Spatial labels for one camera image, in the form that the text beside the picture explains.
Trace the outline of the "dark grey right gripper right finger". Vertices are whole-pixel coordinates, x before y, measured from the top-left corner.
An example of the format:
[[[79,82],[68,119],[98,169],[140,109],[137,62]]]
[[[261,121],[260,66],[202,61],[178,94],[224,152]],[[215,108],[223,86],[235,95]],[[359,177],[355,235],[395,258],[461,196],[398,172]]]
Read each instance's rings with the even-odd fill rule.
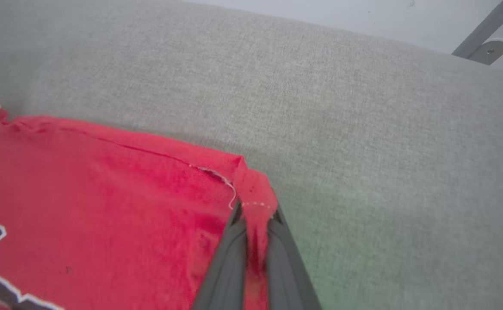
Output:
[[[266,271],[269,310],[322,308],[281,207],[267,225]]]

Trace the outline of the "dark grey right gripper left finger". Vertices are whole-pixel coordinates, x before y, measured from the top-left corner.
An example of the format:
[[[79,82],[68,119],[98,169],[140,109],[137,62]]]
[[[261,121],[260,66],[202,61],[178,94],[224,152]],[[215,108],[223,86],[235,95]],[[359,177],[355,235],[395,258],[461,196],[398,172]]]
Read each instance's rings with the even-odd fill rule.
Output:
[[[242,310],[244,308],[246,242],[246,223],[242,211],[233,210],[191,309]]]

